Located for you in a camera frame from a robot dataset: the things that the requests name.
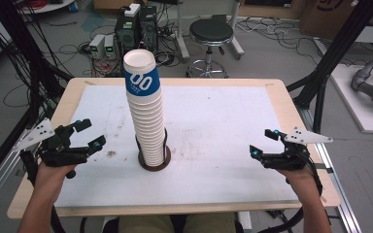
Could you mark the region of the stack of white paper cups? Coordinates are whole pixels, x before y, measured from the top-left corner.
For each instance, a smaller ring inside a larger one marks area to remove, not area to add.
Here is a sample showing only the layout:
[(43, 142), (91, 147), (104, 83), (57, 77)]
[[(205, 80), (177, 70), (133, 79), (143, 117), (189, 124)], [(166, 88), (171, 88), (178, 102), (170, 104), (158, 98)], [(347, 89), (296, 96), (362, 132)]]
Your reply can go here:
[(162, 92), (155, 58), (148, 50), (129, 51), (123, 58), (126, 96), (144, 163), (165, 161)]

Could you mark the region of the white round table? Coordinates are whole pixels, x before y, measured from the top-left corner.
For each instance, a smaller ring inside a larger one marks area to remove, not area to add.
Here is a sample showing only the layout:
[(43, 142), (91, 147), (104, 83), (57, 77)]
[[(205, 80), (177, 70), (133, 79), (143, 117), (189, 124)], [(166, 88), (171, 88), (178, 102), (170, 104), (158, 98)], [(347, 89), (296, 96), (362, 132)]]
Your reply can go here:
[(69, 5), (75, 3), (76, 0), (62, 0), (61, 3), (59, 4), (46, 4), (43, 7), (27, 7), (26, 5), (23, 5), (21, 9), (26, 13), (26, 14), (40, 14), (40, 13), (47, 13), (47, 12), (52, 12), (56, 11), (59, 9), (63, 9), (65, 7), (68, 7)]

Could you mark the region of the white table leg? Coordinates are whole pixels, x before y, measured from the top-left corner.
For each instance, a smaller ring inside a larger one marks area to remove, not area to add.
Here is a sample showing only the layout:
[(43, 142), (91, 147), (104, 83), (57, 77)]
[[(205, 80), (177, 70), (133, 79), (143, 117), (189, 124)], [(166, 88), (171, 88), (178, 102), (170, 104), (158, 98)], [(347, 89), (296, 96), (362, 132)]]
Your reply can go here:
[(243, 227), (244, 233), (252, 233), (253, 226), (251, 220), (251, 214), (249, 212), (239, 212), (237, 214), (238, 221), (241, 223)]

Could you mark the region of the white floor board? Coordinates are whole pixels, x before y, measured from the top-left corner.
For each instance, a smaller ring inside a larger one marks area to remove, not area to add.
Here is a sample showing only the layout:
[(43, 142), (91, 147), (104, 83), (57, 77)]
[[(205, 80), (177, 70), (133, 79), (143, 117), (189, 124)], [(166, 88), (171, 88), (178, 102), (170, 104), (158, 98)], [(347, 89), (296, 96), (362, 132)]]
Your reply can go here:
[(338, 65), (331, 74), (331, 80), (352, 114), (361, 132), (373, 133), (373, 101), (363, 93), (351, 88), (354, 74), (359, 65)]

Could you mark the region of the person's left leg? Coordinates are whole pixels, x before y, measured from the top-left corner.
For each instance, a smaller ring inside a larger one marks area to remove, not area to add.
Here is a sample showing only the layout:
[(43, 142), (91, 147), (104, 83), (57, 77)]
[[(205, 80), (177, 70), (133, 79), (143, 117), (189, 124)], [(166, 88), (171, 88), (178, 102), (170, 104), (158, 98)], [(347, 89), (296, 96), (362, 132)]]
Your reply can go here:
[(122, 216), (118, 233), (175, 233), (169, 216)]

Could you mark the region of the black computer tower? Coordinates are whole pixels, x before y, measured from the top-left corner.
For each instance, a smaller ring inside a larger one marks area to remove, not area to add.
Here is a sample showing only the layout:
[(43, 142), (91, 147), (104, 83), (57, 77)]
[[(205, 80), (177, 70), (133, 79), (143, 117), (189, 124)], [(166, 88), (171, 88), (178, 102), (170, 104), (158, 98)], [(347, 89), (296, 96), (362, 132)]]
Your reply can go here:
[(156, 6), (143, 6), (141, 8), (140, 27), (144, 48), (149, 51), (157, 50)]
[(125, 56), (131, 50), (138, 49), (140, 43), (139, 17), (137, 15), (134, 17), (119, 15), (115, 33), (121, 56)]

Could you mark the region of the black round stool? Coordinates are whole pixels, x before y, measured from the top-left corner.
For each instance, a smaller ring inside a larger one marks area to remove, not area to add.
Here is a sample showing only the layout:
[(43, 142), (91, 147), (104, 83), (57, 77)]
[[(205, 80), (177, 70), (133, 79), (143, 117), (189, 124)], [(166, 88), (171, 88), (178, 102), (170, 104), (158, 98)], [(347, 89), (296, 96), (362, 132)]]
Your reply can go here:
[(213, 59), (213, 48), (218, 48), (224, 55), (223, 46), (233, 39), (233, 29), (226, 22), (215, 18), (202, 18), (189, 27), (190, 39), (202, 46), (206, 46), (204, 59), (192, 62), (186, 70), (189, 78), (221, 78), (225, 79), (227, 73), (224, 67)]

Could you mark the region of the grey power supply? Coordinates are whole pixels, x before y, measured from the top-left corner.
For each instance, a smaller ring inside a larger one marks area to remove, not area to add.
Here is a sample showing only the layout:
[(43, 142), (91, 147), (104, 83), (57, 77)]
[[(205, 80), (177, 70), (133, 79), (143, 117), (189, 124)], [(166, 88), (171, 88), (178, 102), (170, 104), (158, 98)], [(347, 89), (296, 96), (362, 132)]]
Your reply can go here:
[(94, 59), (102, 59), (105, 54), (105, 36), (103, 34), (96, 35), (89, 43), (89, 48)]
[(113, 35), (106, 35), (104, 41), (105, 54), (108, 59), (116, 59), (116, 44), (115, 37)]

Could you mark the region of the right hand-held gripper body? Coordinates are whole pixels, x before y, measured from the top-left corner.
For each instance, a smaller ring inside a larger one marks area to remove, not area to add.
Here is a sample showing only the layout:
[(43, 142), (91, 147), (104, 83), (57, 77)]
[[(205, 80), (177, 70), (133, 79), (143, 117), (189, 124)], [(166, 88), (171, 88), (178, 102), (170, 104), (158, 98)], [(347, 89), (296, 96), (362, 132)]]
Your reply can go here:
[(264, 153), (265, 159), (261, 161), (264, 168), (276, 170), (301, 170), (310, 160), (308, 144), (332, 143), (333, 139), (315, 132), (294, 127), (281, 141), (284, 151), (281, 153)]

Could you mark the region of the white box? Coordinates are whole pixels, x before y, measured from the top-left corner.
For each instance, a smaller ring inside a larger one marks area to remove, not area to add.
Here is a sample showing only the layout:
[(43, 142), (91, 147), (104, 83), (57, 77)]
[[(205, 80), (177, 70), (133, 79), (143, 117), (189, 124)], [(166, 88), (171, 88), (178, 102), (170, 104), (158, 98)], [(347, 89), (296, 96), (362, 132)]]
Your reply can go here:
[(124, 12), (126, 17), (135, 17), (137, 13), (140, 11), (141, 5), (132, 3), (129, 5), (128, 9)]

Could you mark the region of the brown cup holder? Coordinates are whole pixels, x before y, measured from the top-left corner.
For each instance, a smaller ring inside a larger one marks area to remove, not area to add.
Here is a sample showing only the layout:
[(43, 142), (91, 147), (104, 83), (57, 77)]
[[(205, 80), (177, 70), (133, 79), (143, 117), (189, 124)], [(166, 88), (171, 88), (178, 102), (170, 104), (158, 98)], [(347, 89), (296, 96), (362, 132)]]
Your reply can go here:
[(142, 168), (150, 172), (157, 172), (163, 170), (171, 161), (171, 151), (167, 146), (168, 133), (167, 129), (164, 129), (164, 140), (162, 143), (162, 155), (163, 155), (163, 162), (157, 166), (150, 166), (145, 162), (143, 150), (141, 144), (139, 143), (138, 139), (136, 139), (136, 144), (138, 147), (138, 162)]

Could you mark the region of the person's left hand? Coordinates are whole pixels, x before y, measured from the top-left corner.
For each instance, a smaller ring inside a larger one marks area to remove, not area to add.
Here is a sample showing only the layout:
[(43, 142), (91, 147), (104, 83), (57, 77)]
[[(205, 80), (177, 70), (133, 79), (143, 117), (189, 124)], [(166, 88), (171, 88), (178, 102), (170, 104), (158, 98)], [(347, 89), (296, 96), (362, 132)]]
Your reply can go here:
[(57, 195), (63, 185), (66, 175), (75, 169), (75, 165), (49, 167), (41, 162), (35, 181), (34, 191), (48, 196)]

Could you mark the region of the white table mat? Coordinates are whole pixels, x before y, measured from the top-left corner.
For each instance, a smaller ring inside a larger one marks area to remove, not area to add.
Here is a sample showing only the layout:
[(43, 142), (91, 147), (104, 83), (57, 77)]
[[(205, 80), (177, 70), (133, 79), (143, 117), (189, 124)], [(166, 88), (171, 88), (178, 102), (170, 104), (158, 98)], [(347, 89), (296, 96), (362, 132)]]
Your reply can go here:
[(164, 126), (171, 160), (150, 172), (138, 161), (134, 124), (123, 86), (85, 88), (74, 119), (90, 120), (72, 136), (75, 147), (104, 136), (104, 148), (65, 182), (60, 208), (146, 207), (293, 201), (278, 172), (250, 156), (250, 148), (280, 153), (265, 137), (280, 124), (266, 90), (246, 86), (165, 86)]

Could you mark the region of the person's right hand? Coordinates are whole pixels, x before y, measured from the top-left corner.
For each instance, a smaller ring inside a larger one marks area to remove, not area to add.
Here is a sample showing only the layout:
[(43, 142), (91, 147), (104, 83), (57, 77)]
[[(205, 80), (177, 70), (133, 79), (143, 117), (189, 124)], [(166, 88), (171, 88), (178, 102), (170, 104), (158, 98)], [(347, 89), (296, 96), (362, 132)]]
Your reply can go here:
[(297, 171), (279, 170), (279, 173), (286, 177), (300, 199), (319, 195), (312, 172), (307, 166)]

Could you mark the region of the cardboard box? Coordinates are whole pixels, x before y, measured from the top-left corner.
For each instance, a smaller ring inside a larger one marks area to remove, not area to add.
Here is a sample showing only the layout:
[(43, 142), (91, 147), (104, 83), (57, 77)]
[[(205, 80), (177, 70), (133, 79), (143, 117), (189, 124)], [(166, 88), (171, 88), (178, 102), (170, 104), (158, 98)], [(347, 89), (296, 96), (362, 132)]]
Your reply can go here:
[(359, 0), (307, 0), (299, 21), (303, 35), (334, 39)]

